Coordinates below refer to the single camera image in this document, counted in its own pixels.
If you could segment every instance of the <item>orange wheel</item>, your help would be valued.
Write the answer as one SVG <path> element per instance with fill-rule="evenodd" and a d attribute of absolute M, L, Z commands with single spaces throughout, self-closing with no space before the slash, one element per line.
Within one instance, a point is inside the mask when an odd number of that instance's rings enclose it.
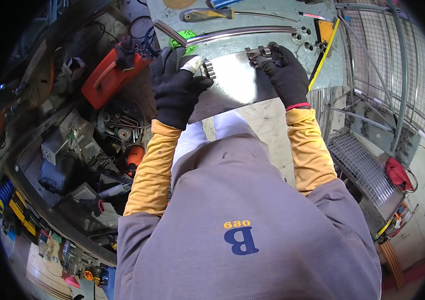
<path fill-rule="evenodd" d="M 92 275 L 90 271 L 84 271 L 84 278 L 92 281 L 94 279 L 94 276 Z"/>

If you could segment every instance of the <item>red glove cuff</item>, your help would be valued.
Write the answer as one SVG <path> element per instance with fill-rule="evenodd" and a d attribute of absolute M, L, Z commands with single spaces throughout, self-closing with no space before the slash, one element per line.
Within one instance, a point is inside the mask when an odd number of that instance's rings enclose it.
<path fill-rule="evenodd" d="M 294 105 L 289 105 L 288 107 L 286 107 L 286 111 L 292 110 L 292 109 L 297 108 L 297 107 L 299 108 L 301 106 L 311 107 L 311 105 L 309 103 L 303 102 L 303 103 L 297 103 L 297 104 L 294 104 Z"/>

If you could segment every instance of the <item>pink object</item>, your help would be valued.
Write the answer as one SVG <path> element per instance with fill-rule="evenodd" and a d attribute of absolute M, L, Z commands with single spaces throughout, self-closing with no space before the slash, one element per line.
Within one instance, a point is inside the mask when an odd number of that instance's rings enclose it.
<path fill-rule="evenodd" d="M 67 282 L 68 284 L 77 287 L 77 288 L 81 288 L 81 285 L 77 282 L 76 277 L 75 276 L 71 276 L 65 279 L 65 282 Z"/>

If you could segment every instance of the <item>marker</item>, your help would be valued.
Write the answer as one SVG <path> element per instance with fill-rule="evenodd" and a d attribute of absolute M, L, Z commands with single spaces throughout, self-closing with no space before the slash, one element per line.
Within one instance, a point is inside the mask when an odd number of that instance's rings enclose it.
<path fill-rule="evenodd" d="M 315 19 L 319 19 L 319 20 L 324 20 L 324 21 L 328 21 L 328 22 L 330 22 L 331 20 L 330 19 L 328 19 L 328 18 L 326 18 L 326 17 L 321 17 L 321 16 L 318 16 L 318 15 L 313 15 L 313 14 L 310 14 L 310 13 L 304 13 L 304 12 L 299 12 L 299 14 L 300 15 L 302 15 L 302 16 L 305 16 L 305 17 L 311 17 L 311 18 L 315 18 Z"/>

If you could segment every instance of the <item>green sticker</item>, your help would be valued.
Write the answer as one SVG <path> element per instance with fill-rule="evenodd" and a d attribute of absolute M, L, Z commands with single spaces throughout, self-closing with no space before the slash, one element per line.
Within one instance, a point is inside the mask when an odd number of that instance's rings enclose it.
<path fill-rule="evenodd" d="M 191 30 L 188 30 L 188 29 L 186 29 L 186 30 L 183 30 L 183 31 L 179 31 L 178 32 L 183 38 L 185 38 L 185 39 L 190 39 L 190 38 L 194 38 L 194 37 L 196 37 L 196 34 L 193 32 L 193 31 L 191 31 Z M 177 48 L 177 47 L 180 47 L 181 45 L 178 43 L 178 42 L 176 42 L 175 40 L 173 40 L 173 39 L 170 39 L 169 40 L 169 45 L 171 45 L 171 48 L 172 49 L 174 49 L 174 48 Z M 196 48 L 197 48 L 197 45 L 195 45 L 195 46 L 192 46 L 192 47 L 188 47 L 186 50 L 185 50 L 185 55 L 189 55 L 189 54 L 191 54 L 192 52 L 194 52 L 194 50 L 196 50 Z"/>

